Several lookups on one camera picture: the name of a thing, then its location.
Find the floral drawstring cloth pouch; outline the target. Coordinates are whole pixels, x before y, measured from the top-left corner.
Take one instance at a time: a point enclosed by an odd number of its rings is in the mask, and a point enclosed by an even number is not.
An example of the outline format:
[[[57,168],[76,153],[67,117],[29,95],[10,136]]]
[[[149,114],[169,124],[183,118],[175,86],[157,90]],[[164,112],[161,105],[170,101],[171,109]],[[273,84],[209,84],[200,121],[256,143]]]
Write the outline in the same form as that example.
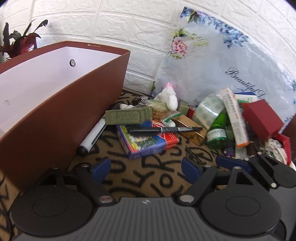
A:
[[[264,143],[260,150],[285,165],[287,164],[287,154],[278,140],[270,138]]]

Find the blue playing card box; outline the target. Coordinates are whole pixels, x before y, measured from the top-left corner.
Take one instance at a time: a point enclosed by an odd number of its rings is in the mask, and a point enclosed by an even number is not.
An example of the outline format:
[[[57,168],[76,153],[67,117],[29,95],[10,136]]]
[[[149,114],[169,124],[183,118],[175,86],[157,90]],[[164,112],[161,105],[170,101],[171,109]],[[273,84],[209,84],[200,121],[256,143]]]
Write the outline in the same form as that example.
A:
[[[165,127],[161,121],[145,121],[140,125],[117,125],[117,136],[130,160],[161,153],[177,146],[179,139],[174,133],[134,137],[128,133],[131,127]]]

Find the black white marker pen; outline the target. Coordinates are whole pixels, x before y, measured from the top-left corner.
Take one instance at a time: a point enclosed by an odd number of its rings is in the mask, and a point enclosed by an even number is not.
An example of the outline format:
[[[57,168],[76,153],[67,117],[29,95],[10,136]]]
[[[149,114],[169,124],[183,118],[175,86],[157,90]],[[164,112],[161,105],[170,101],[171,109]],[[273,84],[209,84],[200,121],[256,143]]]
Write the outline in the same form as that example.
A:
[[[81,142],[76,150],[76,154],[81,157],[86,156],[90,152],[91,148],[94,146],[100,135],[103,133],[105,128],[106,120],[105,117],[102,117],[88,133],[85,139]]]

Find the orange white medicine box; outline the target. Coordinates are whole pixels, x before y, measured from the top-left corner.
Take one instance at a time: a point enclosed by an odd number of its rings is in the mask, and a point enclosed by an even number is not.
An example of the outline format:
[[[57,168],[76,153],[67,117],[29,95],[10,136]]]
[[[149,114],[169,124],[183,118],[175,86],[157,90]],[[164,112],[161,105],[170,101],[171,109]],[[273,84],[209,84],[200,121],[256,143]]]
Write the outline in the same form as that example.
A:
[[[232,126],[236,147],[246,147],[249,144],[249,137],[237,99],[228,87],[220,90],[220,94]]]

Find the letter pattern table mat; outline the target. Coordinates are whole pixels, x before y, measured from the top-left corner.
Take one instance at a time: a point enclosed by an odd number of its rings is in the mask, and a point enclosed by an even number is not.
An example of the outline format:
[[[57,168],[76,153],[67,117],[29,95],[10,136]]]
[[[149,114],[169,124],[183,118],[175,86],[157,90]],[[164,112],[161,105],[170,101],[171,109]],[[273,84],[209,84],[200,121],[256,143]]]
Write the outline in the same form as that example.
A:
[[[186,137],[178,136],[176,147],[159,154],[130,160],[123,149],[115,126],[108,126],[85,157],[76,156],[68,169],[87,163],[94,165],[109,157],[111,171],[103,186],[115,199],[121,197],[169,197],[189,188],[181,170],[181,161],[189,157],[199,164],[214,165],[220,150],[210,150],[206,145],[197,146]]]

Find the green patterned tape roll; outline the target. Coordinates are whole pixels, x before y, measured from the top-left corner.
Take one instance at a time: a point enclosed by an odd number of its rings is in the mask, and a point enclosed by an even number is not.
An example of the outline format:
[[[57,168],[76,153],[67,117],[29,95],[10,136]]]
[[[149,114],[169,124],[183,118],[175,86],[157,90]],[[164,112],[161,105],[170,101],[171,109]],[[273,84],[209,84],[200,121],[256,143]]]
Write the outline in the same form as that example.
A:
[[[196,108],[192,120],[209,130],[218,115],[225,109],[223,100],[215,94],[208,95]]]

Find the dark red square box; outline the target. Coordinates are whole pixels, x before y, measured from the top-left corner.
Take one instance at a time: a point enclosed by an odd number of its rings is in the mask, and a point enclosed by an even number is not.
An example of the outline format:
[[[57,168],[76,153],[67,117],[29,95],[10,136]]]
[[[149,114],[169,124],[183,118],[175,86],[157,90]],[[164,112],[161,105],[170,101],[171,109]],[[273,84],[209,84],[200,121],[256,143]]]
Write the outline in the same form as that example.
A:
[[[274,137],[284,123],[264,100],[243,104],[243,117],[263,143]]]

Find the red open box lid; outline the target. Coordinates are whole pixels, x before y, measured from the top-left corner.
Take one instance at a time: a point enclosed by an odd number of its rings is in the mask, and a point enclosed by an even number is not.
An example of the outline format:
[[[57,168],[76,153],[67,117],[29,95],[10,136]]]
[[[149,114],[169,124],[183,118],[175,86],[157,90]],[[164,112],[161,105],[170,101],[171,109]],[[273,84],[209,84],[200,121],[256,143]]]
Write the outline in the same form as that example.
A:
[[[274,138],[282,144],[283,149],[287,154],[287,165],[289,165],[292,161],[290,138],[281,133],[277,133]]]

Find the black slim pen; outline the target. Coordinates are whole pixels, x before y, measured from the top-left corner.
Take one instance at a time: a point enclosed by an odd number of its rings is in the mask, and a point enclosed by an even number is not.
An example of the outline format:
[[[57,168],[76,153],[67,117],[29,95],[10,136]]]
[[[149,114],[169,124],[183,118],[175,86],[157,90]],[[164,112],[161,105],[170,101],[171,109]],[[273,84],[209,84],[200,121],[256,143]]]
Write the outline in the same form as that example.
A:
[[[144,128],[129,128],[128,132],[133,136],[153,136],[162,133],[184,133],[202,131],[202,127],[144,127]]]

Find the blue white flat box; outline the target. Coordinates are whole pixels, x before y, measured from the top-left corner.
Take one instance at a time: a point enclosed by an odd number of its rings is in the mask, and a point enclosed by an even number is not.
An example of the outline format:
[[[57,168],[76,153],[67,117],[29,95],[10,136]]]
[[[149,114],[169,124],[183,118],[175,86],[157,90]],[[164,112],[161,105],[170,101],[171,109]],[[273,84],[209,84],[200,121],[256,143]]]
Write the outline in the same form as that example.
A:
[[[240,92],[234,94],[239,103],[252,103],[258,101],[258,97],[253,92]]]

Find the small olive green box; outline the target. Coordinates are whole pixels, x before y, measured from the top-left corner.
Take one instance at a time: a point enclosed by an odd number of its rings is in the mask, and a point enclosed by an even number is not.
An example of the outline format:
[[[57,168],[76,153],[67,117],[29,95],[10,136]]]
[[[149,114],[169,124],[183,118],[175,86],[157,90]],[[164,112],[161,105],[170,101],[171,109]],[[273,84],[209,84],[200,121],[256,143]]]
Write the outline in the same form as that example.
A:
[[[179,99],[178,104],[178,112],[180,112],[183,115],[187,115],[189,111],[189,105],[185,100]]]

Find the olive green embossed box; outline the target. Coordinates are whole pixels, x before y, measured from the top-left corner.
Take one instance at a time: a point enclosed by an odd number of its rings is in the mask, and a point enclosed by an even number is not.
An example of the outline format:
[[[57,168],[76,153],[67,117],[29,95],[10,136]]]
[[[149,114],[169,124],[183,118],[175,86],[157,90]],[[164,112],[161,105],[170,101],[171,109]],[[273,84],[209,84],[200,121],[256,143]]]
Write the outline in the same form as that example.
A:
[[[105,112],[107,125],[138,125],[150,120],[152,120],[152,108],[150,106],[107,110]]]

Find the brown rectangular storage box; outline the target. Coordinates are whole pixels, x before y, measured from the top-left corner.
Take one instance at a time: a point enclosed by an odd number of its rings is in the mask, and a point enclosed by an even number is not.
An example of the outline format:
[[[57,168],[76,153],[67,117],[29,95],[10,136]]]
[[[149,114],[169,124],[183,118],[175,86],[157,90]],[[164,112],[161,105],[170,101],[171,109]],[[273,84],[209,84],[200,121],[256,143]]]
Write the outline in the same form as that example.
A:
[[[130,51],[64,41],[1,64],[1,171],[24,190],[66,169],[121,95]]]

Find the pink white plush toy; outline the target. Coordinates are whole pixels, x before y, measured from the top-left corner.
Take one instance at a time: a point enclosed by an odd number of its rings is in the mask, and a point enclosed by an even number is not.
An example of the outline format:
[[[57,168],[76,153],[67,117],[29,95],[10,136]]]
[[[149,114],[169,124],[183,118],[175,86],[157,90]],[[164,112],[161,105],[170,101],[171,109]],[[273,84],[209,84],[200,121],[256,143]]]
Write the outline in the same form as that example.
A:
[[[164,89],[154,99],[165,103],[170,111],[176,111],[178,108],[178,99],[170,82],[165,85]]]

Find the dark red potted plant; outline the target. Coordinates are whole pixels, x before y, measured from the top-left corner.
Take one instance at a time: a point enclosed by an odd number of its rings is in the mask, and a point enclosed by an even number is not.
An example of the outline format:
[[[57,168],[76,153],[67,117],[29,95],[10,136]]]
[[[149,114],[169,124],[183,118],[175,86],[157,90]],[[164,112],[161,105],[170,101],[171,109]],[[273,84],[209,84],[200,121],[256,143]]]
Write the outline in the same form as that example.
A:
[[[46,27],[48,25],[48,20],[43,20],[32,33],[28,33],[32,20],[24,33],[21,35],[18,31],[9,33],[9,24],[6,23],[3,30],[3,45],[1,45],[1,53],[4,56],[4,53],[7,53],[9,58],[15,58],[21,54],[27,53],[33,49],[37,49],[37,38],[41,38],[36,31],[40,27]]]

